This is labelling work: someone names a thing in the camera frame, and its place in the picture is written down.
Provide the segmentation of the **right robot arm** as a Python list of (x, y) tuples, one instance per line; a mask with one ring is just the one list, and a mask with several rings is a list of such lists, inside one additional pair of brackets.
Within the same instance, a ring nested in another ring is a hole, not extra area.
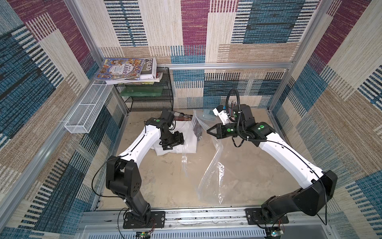
[(282, 196), (272, 196), (261, 206), (260, 217), (264, 223), (274, 223), (291, 212), (315, 216), (332, 199), (338, 180), (331, 171), (315, 166), (290, 145), (276, 130), (265, 122), (256, 122), (248, 105), (233, 108), (231, 119), (224, 106), (214, 108), (220, 123), (207, 130), (217, 139), (239, 137), (272, 156), (297, 181), (300, 188)]

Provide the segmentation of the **clear plastic vacuum bag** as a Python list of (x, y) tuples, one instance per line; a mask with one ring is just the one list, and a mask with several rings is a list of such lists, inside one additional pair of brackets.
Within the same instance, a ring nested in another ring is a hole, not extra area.
[(210, 205), (222, 203), (221, 178), (224, 169), (220, 158), (223, 145), (219, 139), (207, 133), (207, 129), (219, 122), (202, 118), (203, 110), (194, 109), (193, 118), (184, 133), (182, 149), (182, 167), (187, 180), (191, 183), (197, 198)]

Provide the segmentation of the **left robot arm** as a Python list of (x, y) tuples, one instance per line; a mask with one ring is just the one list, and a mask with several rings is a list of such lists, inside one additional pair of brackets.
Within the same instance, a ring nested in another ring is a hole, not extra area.
[(140, 192), (142, 178), (139, 165), (155, 144), (164, 151), (184, 144), (183, 133), (174, 131), (174, 118), (173, 112), (163, 110), (159, 117), (148, 119), (137, 139), (119, 156), (111, 156), (106, 162), (105, 186), (121, 198), (129, 210), (125, 214), (125, 229), (154, 225), (151, 206)]

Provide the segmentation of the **red plaid shirt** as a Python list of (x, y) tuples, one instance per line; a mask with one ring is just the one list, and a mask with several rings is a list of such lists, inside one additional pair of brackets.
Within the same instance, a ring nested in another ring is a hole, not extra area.
[(175, 121), (191, 121), (193, 118), (193, 115), (188, 115), (184, 113), (173, 112), (173, 114)]

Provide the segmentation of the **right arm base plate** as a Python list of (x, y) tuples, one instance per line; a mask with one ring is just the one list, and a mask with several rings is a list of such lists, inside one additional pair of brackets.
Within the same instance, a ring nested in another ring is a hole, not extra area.
[(273, 223), (278, 224), (279, 221), (283, 224), (289, 223), (287, 215), (273, 217), (267, 212), (263, 213), (262, 208), (246, 208), (244, 211), (249, 225), (272, 225)]

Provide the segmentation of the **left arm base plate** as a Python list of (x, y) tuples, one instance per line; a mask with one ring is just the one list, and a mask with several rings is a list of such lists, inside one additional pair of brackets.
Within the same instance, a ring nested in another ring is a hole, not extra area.
[(166, 219), (165, 211), (154, 211), (139, 217), (132, 212), (124, 215), (123, 229), (157, 229), (164, 228)]

